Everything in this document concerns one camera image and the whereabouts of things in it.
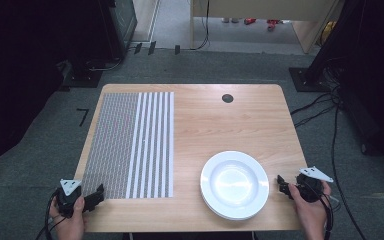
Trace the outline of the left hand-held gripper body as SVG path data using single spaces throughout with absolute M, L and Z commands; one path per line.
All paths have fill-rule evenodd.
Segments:
M 57 207 L 62 217 L 71 218 L 74 213 L 74 207 L 81 197 L 80 180 L 60 180 L 60 187 L 57 189 Z

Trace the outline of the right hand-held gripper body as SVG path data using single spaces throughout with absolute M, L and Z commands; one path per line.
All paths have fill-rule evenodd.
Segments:
M 301 197 L 309 203 L 318 201 L 323 195 L 323 181 L 329 183 L 334 182 L 332 177 L 328 176 L 315 166 L 300 168 L 296 181 Z

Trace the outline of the person's right hand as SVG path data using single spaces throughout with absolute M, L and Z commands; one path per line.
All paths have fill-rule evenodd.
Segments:
M 326 208 L 329 206 L 327 197 L 331 194 L 331 188 L 325 181 L 322 181 L 322 186 L 324 193 L 322 199 L 309 203 L 301 197 L 295 185 L 288 185 L 306 240 L 324 240 L 327 223 Z

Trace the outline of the person's left hand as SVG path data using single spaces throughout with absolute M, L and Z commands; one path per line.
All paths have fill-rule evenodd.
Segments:
M 56 198 L 52 199 L 49 214 L 54 221 L 58 223 L 55 227 L 58 240 L 82 240 L 86 220 L 83 217 L 83 208 L 85 205 L 84 197 L 80 196 L 77 198 L 74 207 L 73 215 L 71 218 L 64 219 L 57 209 Z

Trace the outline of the white plate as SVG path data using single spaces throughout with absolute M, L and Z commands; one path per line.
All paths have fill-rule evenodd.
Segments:
M 241 221 L 262 210 L 269 198 L 270 184 L 264 168 L 253 157 L 239 151 L 224 151 L 205 163 L 200 190 L 215 214 Z

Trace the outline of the grey white striped placemat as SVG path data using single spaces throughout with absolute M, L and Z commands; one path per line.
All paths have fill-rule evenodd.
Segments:
M 107 199 L 174 195 L 174 94 L 106 93 L 82 179 Z

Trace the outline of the black stand base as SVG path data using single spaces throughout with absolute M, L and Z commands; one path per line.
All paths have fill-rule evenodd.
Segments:
M 101 71 L 78 70 L 68 60 L 61 62 L 58 67 L 63 76 L 60 91 L 68 92 L 71 88 L 97 88 L 102 76 Z
M 308 68 L 289 68 L 297 92 L 329 92 L 330 88 L 322 74 L 313 74 Z

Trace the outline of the yellow object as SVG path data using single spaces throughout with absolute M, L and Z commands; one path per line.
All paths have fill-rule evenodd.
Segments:
M 323 45 L 326 42 L 326 40 L 328 39 L 329 35 L 333 31 L 335 25 L 336 25 L 336 23 L 334 21 L 329 21 L 326 24 L 326 26 L 323 29 L 323 31 L 321 33 L 321 36 L 320 36 L 320 45 Z

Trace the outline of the dark glass-front cabinet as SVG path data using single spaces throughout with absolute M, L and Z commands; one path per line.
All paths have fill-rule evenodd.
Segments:
M 133 0 L 99 0 L 99 2 L 110 59 L 123 59 L 137 26 Z

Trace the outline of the light wooden cabinet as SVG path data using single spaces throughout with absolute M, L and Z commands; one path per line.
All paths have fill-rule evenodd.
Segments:
M 339 18 L 345 0 L 190 0 L 190 47 L 195 17 L 291 20 L 304 53 L 309 53 L 329 21 Z

